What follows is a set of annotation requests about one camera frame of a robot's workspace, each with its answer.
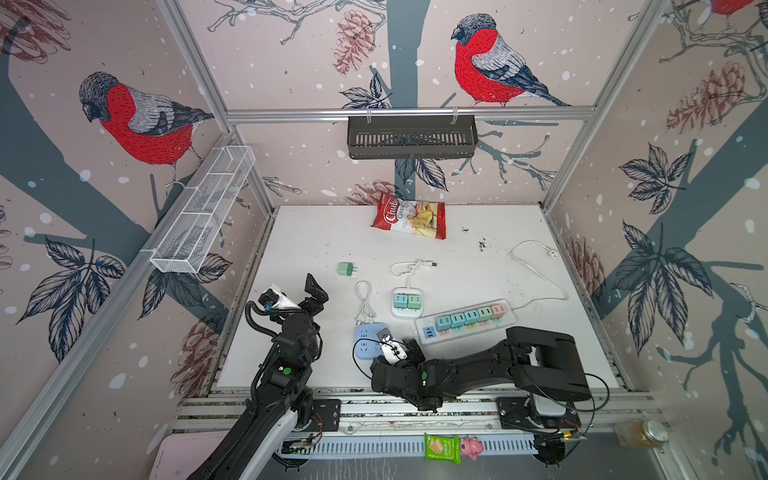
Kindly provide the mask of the blue charger plug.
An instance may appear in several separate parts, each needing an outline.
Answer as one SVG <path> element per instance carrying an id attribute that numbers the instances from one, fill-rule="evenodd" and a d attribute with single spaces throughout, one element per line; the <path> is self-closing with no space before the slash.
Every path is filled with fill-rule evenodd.
<path id="1" fill-rule="evenodd" d="M 450 320 L 451 320 L 451 328 L 456 329 L 465 325 L 466 317 L 462 312 L 460 312 L 460 313 L 455 313 L 451 315 Z"/>
<path id="2" fill-rule="evenodd" d="M 396 309 L 406 309 L 408 307 L 409 296 L 407 294 L 395 294 L 393 297 L 393 307 Z"/>

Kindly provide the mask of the green charger plug spare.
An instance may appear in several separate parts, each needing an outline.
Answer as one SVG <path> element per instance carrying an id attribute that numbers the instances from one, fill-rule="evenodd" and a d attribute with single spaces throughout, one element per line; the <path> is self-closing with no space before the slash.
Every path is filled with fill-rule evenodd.
<path id="1" fill-rule="evenodd" d="M 352 262 L 339 262 L 337 265 L 337 274 L 339 276 L 351 277 L 354 276 L 356 267 Z"/>

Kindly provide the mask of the green charger plug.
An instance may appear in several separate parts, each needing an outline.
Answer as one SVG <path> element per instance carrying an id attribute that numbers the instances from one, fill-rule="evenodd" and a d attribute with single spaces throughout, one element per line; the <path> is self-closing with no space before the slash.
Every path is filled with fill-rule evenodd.
<path id="1" fill-rule="evenodd" d="M 490 320 L 493 317 L 493 310 L 491 307 L 483 307 L 479 308 L 477 310 L 478 313 L 478 321 L 479 322 L 485 322 Z"/>
<path id="2" fill-rule="evenodd" d="M 420 293 L 410 293 L 408 296 L 408 309 L 421 310 L 423 308 L 422 295 Z"/>

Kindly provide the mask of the long white pastel power strip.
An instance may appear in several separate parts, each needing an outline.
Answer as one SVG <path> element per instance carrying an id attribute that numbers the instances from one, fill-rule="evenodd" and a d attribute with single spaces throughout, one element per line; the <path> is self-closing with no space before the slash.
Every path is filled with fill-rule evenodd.
<path id="1" fill-rule="evenodd" d="M 506 329 L 517 322 L 508 301 L 499 299 L 417 318 L 414 334 L 422 346 L 430 346 Z"/>

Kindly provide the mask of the blue square power strip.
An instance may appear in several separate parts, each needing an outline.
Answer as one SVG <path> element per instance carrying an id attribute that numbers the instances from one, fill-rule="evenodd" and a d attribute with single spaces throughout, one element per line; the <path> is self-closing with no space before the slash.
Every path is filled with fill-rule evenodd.
<path id="1" fill-rule="evenodd" d="M 390 330 L 384 323 L 360 324 L 355 329 L 353 353 L 359 360 L 373 360 L 383 354 L 381 340 Z"/>

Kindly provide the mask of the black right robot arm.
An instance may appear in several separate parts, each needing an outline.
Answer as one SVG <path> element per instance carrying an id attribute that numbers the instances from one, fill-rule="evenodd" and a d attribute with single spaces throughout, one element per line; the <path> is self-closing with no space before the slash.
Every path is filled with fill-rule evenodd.
<path id="1" fill-rule="evenodd" d="M 397 349 L 405 356 L 376 357 L 371 388 L 398 397 L 419 411 L 435 412 L 445 401 L 477 389 L 512 384 L 528 393 L 520 406 L 499 402 L 501 423 L 555 435 L 582 427 L 578 402 L 593 399 L 575 339 L 565 333 L 509 327 L 496 345 L 454 359 L 426 359 L 415 340 Z"/>

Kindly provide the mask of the pink charger plug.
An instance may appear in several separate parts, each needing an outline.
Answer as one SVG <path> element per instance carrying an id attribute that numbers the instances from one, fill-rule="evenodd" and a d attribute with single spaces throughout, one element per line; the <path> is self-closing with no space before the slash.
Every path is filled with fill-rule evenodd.
<path id="1" fill-rule="evenodd" d="M 502 318 L 507 313 L 507 308 L 503 304 L 494 304 L 491 306 L 493 320 Z"/>

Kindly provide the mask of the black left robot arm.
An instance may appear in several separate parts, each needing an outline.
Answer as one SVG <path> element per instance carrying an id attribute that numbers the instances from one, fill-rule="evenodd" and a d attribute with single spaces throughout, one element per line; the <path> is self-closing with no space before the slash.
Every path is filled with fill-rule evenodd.
<path id="1" fill-rule="evenodd" d="M 270 338 L 270 348 L 250 386 L 250 397 L 234 426 L 191 479 L 256 479 L 284 438 L 306 425 L 313 413 L 307 383 L 323 352 L 315 316 L 329 300 L 312 274 L 300 303 L 273 285 L 244 307 L 248 326 Z"/>

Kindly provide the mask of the teal charger plug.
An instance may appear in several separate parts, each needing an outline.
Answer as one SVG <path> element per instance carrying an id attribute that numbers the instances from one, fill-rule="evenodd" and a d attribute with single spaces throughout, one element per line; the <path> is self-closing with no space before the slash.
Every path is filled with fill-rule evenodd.
<path id="1" fill-rule="evenodd" d="M 466 317 L 466 322 L 465 322 L 466 326 L 473 325 L 473 324 L 476 324 L 478 322 L 477 309 L 466 311 L 463 314 Z"/>
<path id="2" fill-rule="evenodd" d="M 435 318 L 435 328 L 438 332 L 449 330 L 452 327 L 452 318 L 448 316 L 439 316 Z"/>

